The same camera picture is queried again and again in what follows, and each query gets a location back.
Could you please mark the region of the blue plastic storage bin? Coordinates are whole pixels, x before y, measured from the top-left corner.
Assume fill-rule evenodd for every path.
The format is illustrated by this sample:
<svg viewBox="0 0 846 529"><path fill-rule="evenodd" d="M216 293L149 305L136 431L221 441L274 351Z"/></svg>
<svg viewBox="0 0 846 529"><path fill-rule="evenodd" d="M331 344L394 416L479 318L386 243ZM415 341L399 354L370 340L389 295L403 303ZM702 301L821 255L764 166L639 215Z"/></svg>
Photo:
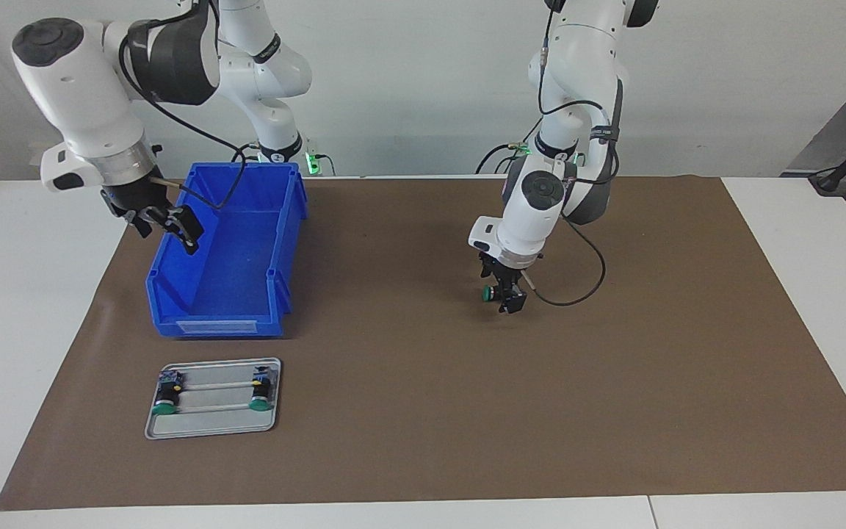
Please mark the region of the blue plastic storage bin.
<svg viewBox="0 0 846 529"><path fill-rule="evenodd" d="M171 234L145 278L159 334L272 337L292 310L291 280L308 194L295 163L195 163L179 206L203 227L188 254Z"/></svg>

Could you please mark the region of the brown table mat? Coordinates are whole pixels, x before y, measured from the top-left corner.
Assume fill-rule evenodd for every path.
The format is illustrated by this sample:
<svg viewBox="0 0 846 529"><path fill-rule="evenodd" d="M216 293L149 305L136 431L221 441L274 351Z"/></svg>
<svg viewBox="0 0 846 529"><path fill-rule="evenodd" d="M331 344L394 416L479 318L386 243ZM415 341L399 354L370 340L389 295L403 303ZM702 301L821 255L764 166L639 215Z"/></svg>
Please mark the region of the brown table mat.
<svg viewBox="0 0 846 529"><path fill-rule="evenodd" d="M846 490L846 395L722 181L624 178L589 301L500 314L497 180L308 183L280 339L151 324L127 231L0 510ZM268 432L150 441L167 364L281 359Z"/></svg>

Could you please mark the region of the silver metal tray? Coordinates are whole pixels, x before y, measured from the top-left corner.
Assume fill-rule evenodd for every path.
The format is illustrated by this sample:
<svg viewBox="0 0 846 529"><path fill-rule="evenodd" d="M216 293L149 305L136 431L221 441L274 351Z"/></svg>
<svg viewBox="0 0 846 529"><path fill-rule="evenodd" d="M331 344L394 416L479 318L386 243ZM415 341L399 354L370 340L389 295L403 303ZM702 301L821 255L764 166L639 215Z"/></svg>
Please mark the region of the silver metal tray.
<svg viewBox="0 0 846 529"><path fill-rule="evenodd" d="M248 408L250 382L262 367L272 370L275 394L272 411L257 412ZM150 441L161 441L268 431L278 419L282 369L282 362L275 357L167 364L161 371L178 370L184 375L178 411L151 416L154 394L144 436Z"/></svg>

